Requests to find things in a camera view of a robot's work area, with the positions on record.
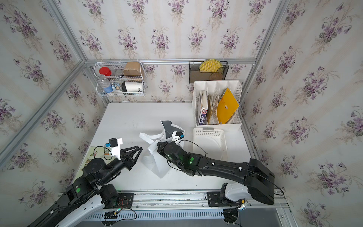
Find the purple white book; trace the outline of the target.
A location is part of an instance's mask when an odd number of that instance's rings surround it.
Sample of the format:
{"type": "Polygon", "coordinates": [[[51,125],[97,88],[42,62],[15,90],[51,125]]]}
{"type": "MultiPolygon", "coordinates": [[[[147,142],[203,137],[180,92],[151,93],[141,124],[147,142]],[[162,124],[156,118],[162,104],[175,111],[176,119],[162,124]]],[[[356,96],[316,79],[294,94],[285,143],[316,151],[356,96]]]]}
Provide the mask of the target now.
{"type": "Polygon", "coordinates": [[[202,90],[199,94],[198,110],[197,125],[205,125],[208,113],[208,92],[206,90],[202,90]]]}

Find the brown cardboard box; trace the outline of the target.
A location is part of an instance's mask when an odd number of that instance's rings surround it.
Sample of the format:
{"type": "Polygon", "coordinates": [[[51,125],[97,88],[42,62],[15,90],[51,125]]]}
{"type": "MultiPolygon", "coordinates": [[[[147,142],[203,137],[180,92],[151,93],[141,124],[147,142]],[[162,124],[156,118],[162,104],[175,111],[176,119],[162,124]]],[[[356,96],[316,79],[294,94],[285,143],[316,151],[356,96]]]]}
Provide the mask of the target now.
{"type": "Polygon", "coordinates": [[[139,62],[128,62],[123,69],[124,76],[142,76],[141,64],[139,62]]]}

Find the beige papers in organizer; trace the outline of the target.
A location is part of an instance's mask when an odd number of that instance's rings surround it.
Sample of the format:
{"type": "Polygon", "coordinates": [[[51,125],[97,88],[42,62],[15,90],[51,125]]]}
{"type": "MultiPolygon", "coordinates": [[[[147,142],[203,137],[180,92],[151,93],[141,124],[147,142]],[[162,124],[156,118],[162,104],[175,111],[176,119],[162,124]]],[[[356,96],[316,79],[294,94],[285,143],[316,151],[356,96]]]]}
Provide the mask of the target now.
{"type": "Polygon", "coordinates": [[[214,90],[208,93],[208,104],[209,104],[209,110],[207,113],[208,125],[218,124],[217,105],[219,101],[219,92],[220,88],[218,85],[216,85],[214,90]]]}

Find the aluminium rail frame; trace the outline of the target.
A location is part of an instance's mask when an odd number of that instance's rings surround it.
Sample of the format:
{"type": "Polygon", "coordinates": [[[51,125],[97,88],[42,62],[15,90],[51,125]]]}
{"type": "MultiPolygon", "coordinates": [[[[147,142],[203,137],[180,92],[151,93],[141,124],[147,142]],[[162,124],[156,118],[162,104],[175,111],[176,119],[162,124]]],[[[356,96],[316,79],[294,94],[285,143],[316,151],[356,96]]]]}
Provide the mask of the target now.
{"type": "MultiPolygon", "coordinates": [[[[219,194],[220,190],[148,190],[130,191],[123,190],[119,193],[133,193],[131,208],[135,211],[143,210],[195,210],[212,209],[206,199],[208,192],[219,194]]],[[[274,205],[266,205],[261,202],[246,197],[245,209],[274,209],[289,208],[285,197],[275,196],[274,205]]]]}

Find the clear plastic bottle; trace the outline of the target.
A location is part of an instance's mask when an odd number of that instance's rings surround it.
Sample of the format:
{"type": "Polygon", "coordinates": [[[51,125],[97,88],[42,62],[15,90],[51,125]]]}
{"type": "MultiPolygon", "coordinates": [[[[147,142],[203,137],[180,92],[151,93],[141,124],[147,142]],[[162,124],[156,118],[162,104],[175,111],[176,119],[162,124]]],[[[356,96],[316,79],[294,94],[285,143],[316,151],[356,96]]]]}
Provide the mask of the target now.
{"type": "Polygon", "coordinates": [[[112,84],[105,75],[100,74],[97,78],[97,82],[103,92],[111,93],[113,91],[112,84]]]}

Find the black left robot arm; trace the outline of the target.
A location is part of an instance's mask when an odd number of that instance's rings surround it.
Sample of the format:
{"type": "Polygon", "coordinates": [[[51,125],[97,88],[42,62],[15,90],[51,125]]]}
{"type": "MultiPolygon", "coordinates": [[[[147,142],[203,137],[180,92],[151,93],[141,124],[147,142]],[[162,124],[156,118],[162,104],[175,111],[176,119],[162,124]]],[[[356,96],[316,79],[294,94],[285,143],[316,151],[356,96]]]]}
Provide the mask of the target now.
{"type": "Polygon", "coordinates": [[[31,227],[74,227],[90,214],[114,206],[119,194],[110,183],[124,169],[131,170],[142,153],[139,146],[120,150],[120,158],[105,163],[102,158],[91,160],[61,197],[31,227]]]}

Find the white insulated delivery bag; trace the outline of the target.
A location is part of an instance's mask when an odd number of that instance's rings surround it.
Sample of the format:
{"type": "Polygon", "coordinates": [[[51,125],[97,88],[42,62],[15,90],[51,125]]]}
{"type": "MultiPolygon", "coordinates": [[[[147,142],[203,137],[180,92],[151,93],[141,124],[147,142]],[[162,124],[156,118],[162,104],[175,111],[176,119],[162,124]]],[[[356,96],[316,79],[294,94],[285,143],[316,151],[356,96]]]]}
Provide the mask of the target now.
{"type": "Polygon", "coordinates": [[[147,154],[142,158],[142,164],[159,178],[163,178],[169,171],[169,159],[164,148],[167,144],[175,141],[178,145],[180,139],[185,137],[185,130],[171,121],[162,121],[163,130],[156,135],[140,133],[142,140],[149,144],[147,154]]]}

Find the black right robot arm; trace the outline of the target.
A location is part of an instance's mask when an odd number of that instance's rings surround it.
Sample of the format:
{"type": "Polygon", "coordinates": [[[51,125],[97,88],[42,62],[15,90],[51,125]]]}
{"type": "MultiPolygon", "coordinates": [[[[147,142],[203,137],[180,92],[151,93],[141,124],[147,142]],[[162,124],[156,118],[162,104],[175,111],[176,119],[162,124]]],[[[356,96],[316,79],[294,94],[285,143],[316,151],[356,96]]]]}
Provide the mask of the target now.
{"type": "Polygon", "coordinates": [[[234,163],[188,153],[175,142],[159,142],[157,153],[188,176],[215,176],[240,183],[258,202],[275,203],[275,175],[259,160],[234,163]]]}

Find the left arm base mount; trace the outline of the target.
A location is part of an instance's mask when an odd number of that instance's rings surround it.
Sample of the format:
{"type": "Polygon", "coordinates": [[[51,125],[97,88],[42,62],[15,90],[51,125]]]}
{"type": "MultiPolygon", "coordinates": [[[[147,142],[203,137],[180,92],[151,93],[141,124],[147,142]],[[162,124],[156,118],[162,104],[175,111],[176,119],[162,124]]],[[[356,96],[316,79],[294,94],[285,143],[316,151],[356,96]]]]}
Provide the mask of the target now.
{"type": "Polygon", "coordinates": [[[133,193],[118,192],[112,184],[107,184],[100,189],[102,204],[106,209],[126,209],[133,204],[133,193]]]}

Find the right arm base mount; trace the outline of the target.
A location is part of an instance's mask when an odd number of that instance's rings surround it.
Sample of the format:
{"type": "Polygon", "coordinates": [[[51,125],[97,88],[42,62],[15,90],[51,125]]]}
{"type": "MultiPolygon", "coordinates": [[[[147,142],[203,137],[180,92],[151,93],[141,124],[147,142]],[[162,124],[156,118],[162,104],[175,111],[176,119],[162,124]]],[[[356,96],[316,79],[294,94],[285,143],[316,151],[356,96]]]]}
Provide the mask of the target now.
{"type": "Polygon", "coordinates": [[[220,191],[207,192],[205,199],[209,207],[235,207],[249,197],[246,186],[239,183],[224,183],[220,191]]]}

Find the white perforated plastic tray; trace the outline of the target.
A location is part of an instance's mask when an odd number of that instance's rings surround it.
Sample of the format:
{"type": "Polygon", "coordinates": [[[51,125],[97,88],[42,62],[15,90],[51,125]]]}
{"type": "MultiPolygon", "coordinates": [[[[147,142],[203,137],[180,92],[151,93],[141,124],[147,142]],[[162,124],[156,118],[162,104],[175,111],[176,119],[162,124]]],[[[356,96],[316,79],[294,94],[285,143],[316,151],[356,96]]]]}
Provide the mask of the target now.
{"type": "Polygon", "coordinates": [[[193,153],[206,155],[208,158],[228,161],[225,133],[221,129],[194,128],[193,153]]]}

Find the white black cylinder can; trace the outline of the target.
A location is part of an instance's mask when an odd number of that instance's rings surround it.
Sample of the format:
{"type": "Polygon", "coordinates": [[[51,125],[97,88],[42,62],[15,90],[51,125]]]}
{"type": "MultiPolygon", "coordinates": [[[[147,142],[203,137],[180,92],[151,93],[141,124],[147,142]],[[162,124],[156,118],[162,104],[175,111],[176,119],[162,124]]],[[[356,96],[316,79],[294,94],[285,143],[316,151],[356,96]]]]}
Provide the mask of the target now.
{"type": "Polygon", "coordinates": [[[138,82],[124,81],[122,83],[122,91],[124,93],[142,93],[144,90],[143,84],[138,82]]]}

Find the yellow folder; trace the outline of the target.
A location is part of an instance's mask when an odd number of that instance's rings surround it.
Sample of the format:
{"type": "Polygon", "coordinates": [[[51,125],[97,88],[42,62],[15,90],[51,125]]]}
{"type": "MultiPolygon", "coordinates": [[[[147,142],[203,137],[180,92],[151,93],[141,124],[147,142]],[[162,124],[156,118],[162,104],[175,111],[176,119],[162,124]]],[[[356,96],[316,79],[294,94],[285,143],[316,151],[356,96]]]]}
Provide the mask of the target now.
{"type": "Polygon", "coordinates": [[[227,124],[237,111],[239,104],[229,88],[226,88],[217,105],[219,124],[227,124]]]}

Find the green printed booklet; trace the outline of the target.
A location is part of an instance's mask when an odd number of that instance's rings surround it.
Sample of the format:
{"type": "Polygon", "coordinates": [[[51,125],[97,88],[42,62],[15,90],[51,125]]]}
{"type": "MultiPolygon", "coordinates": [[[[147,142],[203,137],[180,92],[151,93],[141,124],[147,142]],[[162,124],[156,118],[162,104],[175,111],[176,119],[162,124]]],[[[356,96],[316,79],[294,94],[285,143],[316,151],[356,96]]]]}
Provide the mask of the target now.
{"type": "Polygon", "coordinates": [[[109,160],[106,160],[106,155],[104,154],[108,153],[108,150],[104,149],[104,147],[89,147],[87,153],[85,154],[84,158],[82,159],[80,166],[78,168],[78,171],[81,171],[91,160],[94,158],[101,158],[105,163],[109,163],[109,160]]]}

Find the white plastic file organizer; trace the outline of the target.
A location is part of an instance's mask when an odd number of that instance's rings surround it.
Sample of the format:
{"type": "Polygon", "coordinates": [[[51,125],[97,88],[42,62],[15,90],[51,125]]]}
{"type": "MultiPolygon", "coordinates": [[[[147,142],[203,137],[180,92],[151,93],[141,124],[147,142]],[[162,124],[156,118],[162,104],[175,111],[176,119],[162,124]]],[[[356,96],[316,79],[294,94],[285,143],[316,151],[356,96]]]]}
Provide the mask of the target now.
{"type": "Polygon", "coordinates": [[[196,81],[193,116],[197,127],[237,131],[242,126],[238,109],[243,86],[238,80],[196,81]]]}

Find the black mesh wall holder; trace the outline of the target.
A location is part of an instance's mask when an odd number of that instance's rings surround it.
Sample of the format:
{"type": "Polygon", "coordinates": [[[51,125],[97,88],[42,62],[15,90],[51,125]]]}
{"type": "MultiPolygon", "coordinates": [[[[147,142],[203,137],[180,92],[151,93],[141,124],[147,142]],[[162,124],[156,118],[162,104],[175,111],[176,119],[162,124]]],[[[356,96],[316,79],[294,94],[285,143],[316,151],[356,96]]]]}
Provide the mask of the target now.
{"type": "Polygon", "coordinates": [[[221,62],[221,67],[218,69],[202,70],[200,67],[204,61],[190,61],[189,62],[189,83],[193,84],[196,81],[211,81],[211,80],[225,80],[229,64],[227,61],[221,62]]]}

